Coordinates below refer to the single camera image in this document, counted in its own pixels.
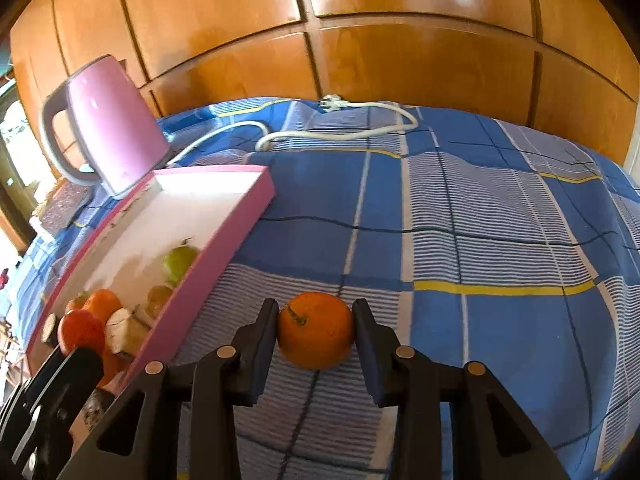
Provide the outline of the orange tangerine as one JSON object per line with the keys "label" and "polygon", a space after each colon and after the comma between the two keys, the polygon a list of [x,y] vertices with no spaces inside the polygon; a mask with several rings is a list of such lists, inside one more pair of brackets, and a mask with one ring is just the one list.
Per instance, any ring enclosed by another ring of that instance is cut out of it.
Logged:
{"label": "orange tangerine", "polygon": [[81,292],[75,298],[70,300],[65,306],[65,312],[80,310],[89,298],[88,292]]}
{"label": "orange tangerine", "polygon": [[101,288],[88,297],[82,308],[105,325],[108,319],[122,308],[122,303],[111,289]]}
{"label": "orange tangerine", "polygon": [[280,310],[278,345],[304,370],[328,370],[346,361],[355,339],[352,310],[325,292],[303,292]]}

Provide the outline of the orange carrot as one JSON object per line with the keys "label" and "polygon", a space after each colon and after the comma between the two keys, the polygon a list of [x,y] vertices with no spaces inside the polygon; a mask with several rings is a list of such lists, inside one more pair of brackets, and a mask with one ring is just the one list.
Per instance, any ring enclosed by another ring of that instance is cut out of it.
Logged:
{"label": "orange carrot", "polygon": [[103,377],[98,382],[98,388],[104,388],[119,373],[119,358],[108,347],[105,347],[102,353],[102,366]]}

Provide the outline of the red tomato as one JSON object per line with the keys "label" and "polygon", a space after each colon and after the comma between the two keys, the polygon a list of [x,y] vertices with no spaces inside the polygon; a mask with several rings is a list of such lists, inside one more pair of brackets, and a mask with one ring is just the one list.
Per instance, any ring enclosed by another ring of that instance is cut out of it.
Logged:
{"label": "red tomato", "polygon": [[87,310],[71,310],[58,324],[58,345],[64,356],[77,348],[90,349],[100,356],[105,347],[103,325]]}

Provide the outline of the small yellowish fruit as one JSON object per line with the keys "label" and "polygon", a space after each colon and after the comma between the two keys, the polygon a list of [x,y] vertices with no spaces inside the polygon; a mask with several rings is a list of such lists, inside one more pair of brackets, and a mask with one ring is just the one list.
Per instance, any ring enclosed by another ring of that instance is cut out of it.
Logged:
{"label": "small yellowish fruit", "polygon": [[145,313],[150,318],[157,318],[162,312],[164,305],[174,291],[166,285],[155,285],[148,291],[146,296]]}

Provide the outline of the dark block with white top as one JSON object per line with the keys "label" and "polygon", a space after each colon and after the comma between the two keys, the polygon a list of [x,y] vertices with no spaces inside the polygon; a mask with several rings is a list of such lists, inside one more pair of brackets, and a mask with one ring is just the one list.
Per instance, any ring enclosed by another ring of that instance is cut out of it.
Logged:
{"label": "dark block with white top", "polygon": [[139,352],[150,329],[125,308],[115,311],[105,325],[107,347],[123,358],[133,359]]}

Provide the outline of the green lime fruit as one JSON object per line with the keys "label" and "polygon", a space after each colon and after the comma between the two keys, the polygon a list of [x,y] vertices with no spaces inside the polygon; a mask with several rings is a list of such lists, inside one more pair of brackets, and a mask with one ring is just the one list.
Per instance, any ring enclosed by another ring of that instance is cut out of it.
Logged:
{"label": "green lime fruit", "polygon": [[172,248],[163,258],[166,282],[171,287],[177,287],[199,254],[198,248],[188,243]]}

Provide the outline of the blue plaid bedsheet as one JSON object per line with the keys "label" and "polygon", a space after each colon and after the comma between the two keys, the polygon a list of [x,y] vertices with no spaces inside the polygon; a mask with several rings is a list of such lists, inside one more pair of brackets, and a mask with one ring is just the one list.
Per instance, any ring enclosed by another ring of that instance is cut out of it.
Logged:
{"label": "blue plaid bedsheet", "polygon": [[178,362],[229,341],[265,298],[363,298],[431,360],[485,363],[570,478],[638,476],[639,187],[615,162],[409,105],[256,98],[160,128],[183,165],[262,165],[276,188]]}

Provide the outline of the glittery purple box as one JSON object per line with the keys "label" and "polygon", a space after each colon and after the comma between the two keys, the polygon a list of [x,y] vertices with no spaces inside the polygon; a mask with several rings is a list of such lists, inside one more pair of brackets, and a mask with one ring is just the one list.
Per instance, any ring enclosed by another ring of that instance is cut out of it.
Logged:
{"label": "glittery purple box", "polygon": [[29,224],[45,240],[54,240],[64,231],[79,209],[93,199],[94,187],[61,178],[36,207]]}

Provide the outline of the wooden framed doorway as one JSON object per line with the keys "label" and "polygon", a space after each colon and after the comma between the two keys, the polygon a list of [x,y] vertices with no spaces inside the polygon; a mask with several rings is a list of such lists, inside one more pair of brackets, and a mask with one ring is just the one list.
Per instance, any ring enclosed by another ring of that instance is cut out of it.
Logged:
{"label": "wooden framed doorway", "polygon": [[36,237],[29,219],[54,181],[15,80],[1,81],[1,229],[20,255]]}

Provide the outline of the pink electric kettle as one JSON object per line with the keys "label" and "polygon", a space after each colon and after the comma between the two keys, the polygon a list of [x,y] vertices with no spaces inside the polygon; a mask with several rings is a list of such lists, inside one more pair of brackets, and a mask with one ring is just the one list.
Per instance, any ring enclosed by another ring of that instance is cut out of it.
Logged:
{"label": "pink electric kettle", "polygon": [[[77,169],[55,139],[53,119],[66,113],[91,170]],[[103,55],[63,81],[44,101],[40,133],[47,154],[68,180],[126,196],[168,161],[171,146],[138,88],[113,55]]]}

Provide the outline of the wooden wardrobe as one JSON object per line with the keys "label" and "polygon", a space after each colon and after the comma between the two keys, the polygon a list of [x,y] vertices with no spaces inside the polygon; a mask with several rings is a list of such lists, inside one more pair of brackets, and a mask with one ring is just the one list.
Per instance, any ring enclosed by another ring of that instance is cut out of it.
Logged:
{"label": "wooden wardrobe", "polygon": [[20,0],[17,89],[104,54],[163,117],[249,96],[467,110],[639,169],[639,58],[599,0]]}

